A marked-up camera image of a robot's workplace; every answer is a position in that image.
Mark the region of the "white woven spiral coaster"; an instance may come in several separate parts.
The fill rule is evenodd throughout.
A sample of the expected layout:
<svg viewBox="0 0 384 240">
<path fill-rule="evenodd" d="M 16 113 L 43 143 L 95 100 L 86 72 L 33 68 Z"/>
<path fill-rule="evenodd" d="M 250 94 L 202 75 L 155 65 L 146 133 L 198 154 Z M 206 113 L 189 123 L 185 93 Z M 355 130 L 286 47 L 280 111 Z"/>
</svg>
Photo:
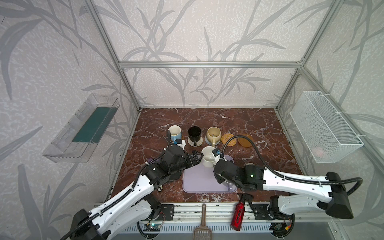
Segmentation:
<svg viewBox="0 0 384 240">
<path fill-rule="evenodd" d="M 187 138 L 187 142 L 188 142 L 188 144 L 190 145 L 190 146 L 192 146 L 192 147 L 199 147 L 199 146 L 201 146 L 202 144 L 203 144 L 203 137 L 201 136 L 200 137 L 200 139 L 198 140 L 198 141 L 196 141 L 196 142 L 194 142 L 194 141 L 192 141 L 191 139 L 190 139 L 190 137 L 188 137 Z"/>
</svg>

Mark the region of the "grey blue round coaster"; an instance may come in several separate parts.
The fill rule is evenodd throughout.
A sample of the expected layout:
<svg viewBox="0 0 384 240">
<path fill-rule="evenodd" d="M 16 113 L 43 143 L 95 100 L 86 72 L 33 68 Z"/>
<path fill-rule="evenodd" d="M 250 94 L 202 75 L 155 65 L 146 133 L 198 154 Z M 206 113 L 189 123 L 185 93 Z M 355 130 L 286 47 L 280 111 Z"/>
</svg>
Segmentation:
<svg viewBox="0 0 384 240">
<path fill-rule="evenodd" d="M 212 143 L 208 140 L 207 136 L 205 136 L 205 142 L 209 145 L 212 146 Z M 221 144 L 221 141 L 218 141 L 215 143 L 215 147 Z"/>
</svg>

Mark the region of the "black mug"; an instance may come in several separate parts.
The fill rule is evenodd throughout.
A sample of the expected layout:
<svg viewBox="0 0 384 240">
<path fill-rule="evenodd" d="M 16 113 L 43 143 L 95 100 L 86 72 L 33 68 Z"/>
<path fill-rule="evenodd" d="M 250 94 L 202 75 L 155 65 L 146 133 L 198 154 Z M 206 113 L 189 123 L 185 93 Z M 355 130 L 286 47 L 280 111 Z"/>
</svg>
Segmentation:
<svg viewBox="0 0 384 240">
<path fill-rule="evenodd" d="M 188 129 L 188 137 L 194 142 L 198 141 L 202 136 L 202 129 L 197 126 L 192 126 Z"/>
</svg>

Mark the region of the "white mug blue outside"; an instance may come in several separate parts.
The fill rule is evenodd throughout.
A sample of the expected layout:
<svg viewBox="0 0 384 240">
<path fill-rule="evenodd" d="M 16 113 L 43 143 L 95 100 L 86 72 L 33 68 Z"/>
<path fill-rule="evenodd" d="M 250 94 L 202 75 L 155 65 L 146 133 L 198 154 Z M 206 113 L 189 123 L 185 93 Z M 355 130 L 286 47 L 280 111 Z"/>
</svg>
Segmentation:
<svg viewBox="0 0 384 240">
<path fill-rule="evenodd" d="M 168 128 L 170 143 L 177 145 L 182 142 L 182 129 L 180 126 L 173 125 Z"/>
</svg>

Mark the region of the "beige mug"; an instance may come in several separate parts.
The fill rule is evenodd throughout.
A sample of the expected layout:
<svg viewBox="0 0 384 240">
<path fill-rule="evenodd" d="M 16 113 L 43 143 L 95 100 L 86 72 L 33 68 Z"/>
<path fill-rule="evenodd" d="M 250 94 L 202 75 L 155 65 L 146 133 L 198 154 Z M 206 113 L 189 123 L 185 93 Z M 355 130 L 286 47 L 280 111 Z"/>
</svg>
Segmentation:
<svg viewBox="0 0 384 240">
<path fill-rule="evenodd" d="M 208 140 L 212 143 L 212 147 L 215 147 L 215 143 L 220 141 L 222 138 L 222 132 L 217 127 L 210 127 L 207 130 L 206 136 Z"/>
</svg>

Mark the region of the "brown wooden coaster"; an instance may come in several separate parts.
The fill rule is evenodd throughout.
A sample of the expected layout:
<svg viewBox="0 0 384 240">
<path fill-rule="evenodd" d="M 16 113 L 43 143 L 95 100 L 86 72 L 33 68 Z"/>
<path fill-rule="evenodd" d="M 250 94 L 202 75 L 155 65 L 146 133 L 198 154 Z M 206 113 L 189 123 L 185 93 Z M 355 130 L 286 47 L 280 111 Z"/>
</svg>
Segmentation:
<svg viewBox="0 0 384 240">
<path fill-rule="evenodd" d="M 244 148 L 250 148 L 253 146 L 254 139 L 248 134 L 242 134 L 242 137 L 238 138 L 239 144 Z"/>
</svg>

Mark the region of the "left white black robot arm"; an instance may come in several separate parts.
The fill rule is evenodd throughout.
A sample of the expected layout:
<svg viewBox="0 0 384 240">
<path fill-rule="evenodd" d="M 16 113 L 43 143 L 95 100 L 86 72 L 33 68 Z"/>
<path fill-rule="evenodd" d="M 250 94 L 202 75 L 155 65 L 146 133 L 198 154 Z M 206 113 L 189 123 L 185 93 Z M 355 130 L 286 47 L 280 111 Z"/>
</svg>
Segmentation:
<svg viewBox="0 0 384 240">
<path fill-rule="evenodd" d="M 173 175 L 200 164 L 203 154 L 186 153 L 182 145 L 171 145 L 149 163 L 145 163 L 133 183 L 107 202 L 86 211 L 78 211 L 64 240 L 110 240 L 133 223 L 154 218 L 161 203 L 151 194 L 168 183 Z"/>
</svg>

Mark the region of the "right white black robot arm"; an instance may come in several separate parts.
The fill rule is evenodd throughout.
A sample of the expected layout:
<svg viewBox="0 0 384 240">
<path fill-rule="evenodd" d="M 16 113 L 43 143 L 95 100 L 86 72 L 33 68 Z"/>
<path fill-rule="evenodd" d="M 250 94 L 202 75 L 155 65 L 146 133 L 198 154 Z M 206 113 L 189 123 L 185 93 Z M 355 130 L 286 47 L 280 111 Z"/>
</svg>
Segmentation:
<svg viewBox="0 0 384 240">
<path fill-rule="evenodd" d="M 291 197 L 273 197 L 271 216 L 293 215 L 300 212 L 325 212 L 338 219 L 353 219 L 349 195 L 362 184 L 362 178 L 342 180 L 337 173 L 325 176 L 301 176 L 269 170 L 256 165 L 243 168 L 230 161 L 219 160 L 214 166 L 218 183 L 230 182 L 243 192 L 280 191 Z"/>
</svg>

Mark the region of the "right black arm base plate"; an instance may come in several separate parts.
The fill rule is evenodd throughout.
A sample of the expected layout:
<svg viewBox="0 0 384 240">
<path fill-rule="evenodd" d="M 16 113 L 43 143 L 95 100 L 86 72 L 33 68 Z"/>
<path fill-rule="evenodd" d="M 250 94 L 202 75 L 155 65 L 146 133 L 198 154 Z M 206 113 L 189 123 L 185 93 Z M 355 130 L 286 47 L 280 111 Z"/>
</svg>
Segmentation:
<svg viewBox="0 0 384 240">
<path fill-rule="evenodd" d="M 251 209 L 254 213 L 256 220 L 267 220 L 267 221 L 273 221 L 273 220 L 295 220 L 295 215 L 286 215 L 283 212 L 280 211 L 278 207 L 271 206 L 271 204 L 268 203 L 261 203 L 261 204 L 251 204 Z"/>
</svg>

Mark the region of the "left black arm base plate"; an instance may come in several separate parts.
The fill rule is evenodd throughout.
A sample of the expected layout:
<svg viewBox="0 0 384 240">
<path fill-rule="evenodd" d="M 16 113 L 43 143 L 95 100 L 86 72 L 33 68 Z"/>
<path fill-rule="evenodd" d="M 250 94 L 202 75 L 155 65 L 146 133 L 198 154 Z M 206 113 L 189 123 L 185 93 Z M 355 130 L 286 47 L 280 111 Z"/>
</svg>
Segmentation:
<svg viewBox="0 0 384 240">
<path fill-rule="evenodd" d="M 151 212 L 149 220 L 153 221 L 172 221 L 174 219 L 175 205 L 162 204 Z"/>
</svg>

